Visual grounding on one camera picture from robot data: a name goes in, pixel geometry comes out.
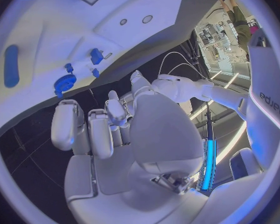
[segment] white cable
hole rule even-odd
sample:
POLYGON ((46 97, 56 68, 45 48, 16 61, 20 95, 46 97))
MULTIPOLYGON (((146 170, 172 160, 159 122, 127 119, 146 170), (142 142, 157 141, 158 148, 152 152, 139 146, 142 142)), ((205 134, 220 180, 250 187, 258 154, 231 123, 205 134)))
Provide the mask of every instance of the white cable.
POLYGON ((181 64, 177 65, 177 66, 174 67, 171 71, 169 71, 168 74, 170 75, 170 73, 171 73, 172 71, 174 71, 177 67, 179 67, 179 66, 181 66, 181 65, 188 65, 188 66, 190 66, 190 67, 193 68, 199 75, 201 75, 204 79, 206 79, 199 71, 196 70, 196 68, 195 68, 193 65, 188 64, 188 63, 181 63, 181 64))
POLYGON ((185 59, 185 61, 186 61, 187 63, 181 63, 181 64, 177 65, 177 66, 174 67, 168 74, 170 74, 175 68, 177 68, 177 67, 180 66, 180 65, 188 65, 188 66, 192 67, 196 72, 198 72, 204 79, 207 79, 207 78, 204 77, 199 71, 197 71, 196 68, 195 68, 190 62, 188 62, 188 60, 187 60, 181 53, 179 53, 179 52, 177 52, 177 51, 171 51, 171 52, 169 52, 168 54, 166 54, 166 55, 164 56, 164 58, 163 58, 163 60, 162 60, 162 63, 161 63, 161 66, 160 66, 160 70, 159 70, 159 72, 158 72, 158 76, 159 76, 160 73, 161 73, 164 60, 166 59, 166 57, 167 57, 168 55, 170 55, 170 54, 172 54, 172 53, 177 53, 177 54, 181 55, 181 56, 185 59))

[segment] white robotic arm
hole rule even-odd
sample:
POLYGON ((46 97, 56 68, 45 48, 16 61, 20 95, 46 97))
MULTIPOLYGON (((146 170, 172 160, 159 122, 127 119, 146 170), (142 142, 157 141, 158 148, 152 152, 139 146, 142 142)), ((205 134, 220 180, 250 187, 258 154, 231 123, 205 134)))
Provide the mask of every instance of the white robotic arm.
POLYGON ((246 120, 248 95, 214 86, 214 83, 210 81, 192 81, 180 76, 159 75, 151 86, 156 92, 167 96, 176 103, 185 102, 193 97, 207 102, 216 101, 235 110, 243 120, 246 120))

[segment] circular opening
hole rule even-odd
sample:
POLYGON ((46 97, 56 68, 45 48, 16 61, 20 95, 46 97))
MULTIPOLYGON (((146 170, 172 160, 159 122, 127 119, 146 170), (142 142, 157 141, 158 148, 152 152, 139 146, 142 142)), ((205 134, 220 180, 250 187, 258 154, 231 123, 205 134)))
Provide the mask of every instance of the circular opening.
POLYGON ((122 20, 120 21, 120 25, 123 26, 124 24, 126 24, 127 21, 128 21, 128 20, 126 20, 126 19, 122 19, 122 20))
POLYGON ((142 22, 143 23, 149 23, 152 20, 152 15, 148 15, 145 18, 143 18, 142 22))

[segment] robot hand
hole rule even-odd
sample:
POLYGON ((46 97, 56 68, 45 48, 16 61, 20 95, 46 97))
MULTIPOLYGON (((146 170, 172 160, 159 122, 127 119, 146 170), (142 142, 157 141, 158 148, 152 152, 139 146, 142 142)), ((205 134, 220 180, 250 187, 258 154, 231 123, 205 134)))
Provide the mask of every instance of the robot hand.
POLYGON ((151 84, 153 89, 176 103, 185 102, 192 97, 202 101, 210 101, 214 83, 207 80, 192 81, 186 77, 159 75, 151 84))

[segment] person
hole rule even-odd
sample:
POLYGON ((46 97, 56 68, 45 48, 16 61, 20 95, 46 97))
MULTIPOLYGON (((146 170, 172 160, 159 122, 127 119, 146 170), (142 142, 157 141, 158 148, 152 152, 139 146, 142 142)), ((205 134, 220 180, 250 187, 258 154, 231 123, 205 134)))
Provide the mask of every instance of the person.
POLYGON ((223 0, 219 0, 224 11, 227 12, 235 30, 238 34, 238 44, 246 52, 247 60, 249 61, 248 42, 251 39, 250 27, 245 19, 244 14, 240 10, 235 0, 229 0, 233 11, 229 9, 223 0))

